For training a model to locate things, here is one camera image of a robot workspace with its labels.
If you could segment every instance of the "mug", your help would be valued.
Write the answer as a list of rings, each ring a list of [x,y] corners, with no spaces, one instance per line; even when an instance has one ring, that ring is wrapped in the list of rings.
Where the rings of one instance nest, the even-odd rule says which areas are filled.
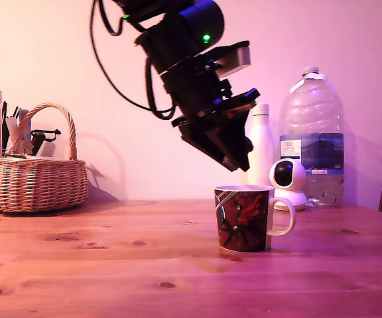
[[[296,210],[283,197],[273,197],[267,185],[229,185],[215,189],[219,244],[237,252],[261,252],[271,247],[271,237],[288,234],[296,225]],[[290,213],[290,224],[283,231],[272,229],[273,206],[283,202]]]

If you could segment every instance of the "mug handle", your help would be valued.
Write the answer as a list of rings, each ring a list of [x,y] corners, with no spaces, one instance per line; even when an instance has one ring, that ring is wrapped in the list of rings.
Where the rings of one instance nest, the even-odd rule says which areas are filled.
[[[269,200],[269,207],[270,206],[273,207],[273,205],[276,202],[283,202],[288,207],[288,210],[290,211],[290,225],[288,226],[287,229],[283,231],[276,231],[276,230],[269,229],[267,234],[271,237],[280,237],[282,235],[286,235],[291,230],[293,230],[294,226],[296,225],[296,209],[294,208],[294,205],[290,202],[290,200],[285,199],[284,197],[273,197],[272,199]]]

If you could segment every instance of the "white water bottle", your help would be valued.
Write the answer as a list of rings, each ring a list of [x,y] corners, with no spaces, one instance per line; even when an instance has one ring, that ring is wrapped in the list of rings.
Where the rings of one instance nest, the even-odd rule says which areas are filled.
[[[308,205],[337,205],[344,192],[342,103],[317,67],[302,76],[281,109],[281,159],[299,160],[306,169]]]
[[[253,151],[249,153],[249,184],[269,186],[269,170],[273,165],[274,147],[272,133],[269,128],[269,105],[257,104],[253,108],[253,126],[250,132]]]

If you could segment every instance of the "robotic arm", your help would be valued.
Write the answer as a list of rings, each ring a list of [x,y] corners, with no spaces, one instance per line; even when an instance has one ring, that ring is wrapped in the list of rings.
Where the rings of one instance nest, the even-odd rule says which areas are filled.
[[[178,105],[183,116],[172,125],[179,128],[183,140],[228,170],[248,170],[247,155],[253,145],[245,137],[244,126],[260,94],[253,88],[233,96],[228,80],[220,79],[250,65],[248,41],[202,53],[222,37],[224,20],[218,5],[212,0],[113,0],[125,13],[115,32],[103,0],[94,1],[99,1],[101,17],[112,35],[121,34],[123,20],[141,32],[135,44],[147,54],[149,109],[158,118],[171,119]],[[139,24],[161,14],[164,17],[157,25],[145,29]],[[172,97],[169,115],[156,108],[151,66]]]

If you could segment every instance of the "bottle cap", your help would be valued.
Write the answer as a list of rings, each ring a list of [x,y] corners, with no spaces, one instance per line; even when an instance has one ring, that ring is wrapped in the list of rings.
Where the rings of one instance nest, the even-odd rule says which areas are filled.
[[[309,74],[309,73],[319,74],[319,67],[318,66],[307,66],[307,67],[303,68],[302,76],[305,76],[306,74]]]
[[[269,104],[256,104],[253,108],[253,116],[269,115]]]

